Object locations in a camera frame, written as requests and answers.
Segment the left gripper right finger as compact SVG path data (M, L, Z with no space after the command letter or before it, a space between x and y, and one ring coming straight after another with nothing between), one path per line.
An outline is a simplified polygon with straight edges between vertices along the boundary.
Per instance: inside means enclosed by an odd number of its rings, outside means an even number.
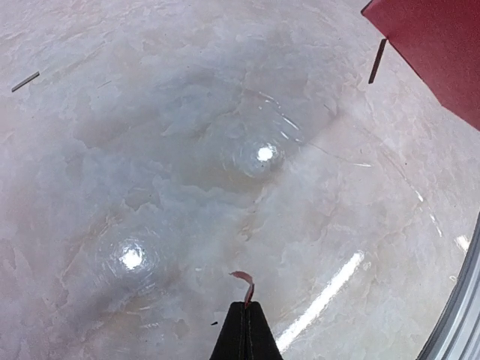
M245 358L247 360L283 360L259 302L245 310Z

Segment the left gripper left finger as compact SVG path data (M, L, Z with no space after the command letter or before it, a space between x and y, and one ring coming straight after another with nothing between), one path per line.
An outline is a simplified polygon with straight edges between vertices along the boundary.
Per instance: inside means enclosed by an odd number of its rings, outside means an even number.
M236 301L230 304L210 360L246 359L247 322L245 304Z

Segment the red paper box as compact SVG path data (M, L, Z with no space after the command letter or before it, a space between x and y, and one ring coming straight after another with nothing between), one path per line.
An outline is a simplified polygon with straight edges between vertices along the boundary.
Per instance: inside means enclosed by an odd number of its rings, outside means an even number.
M370 1L361 14L443 107L479 127L479 1Z

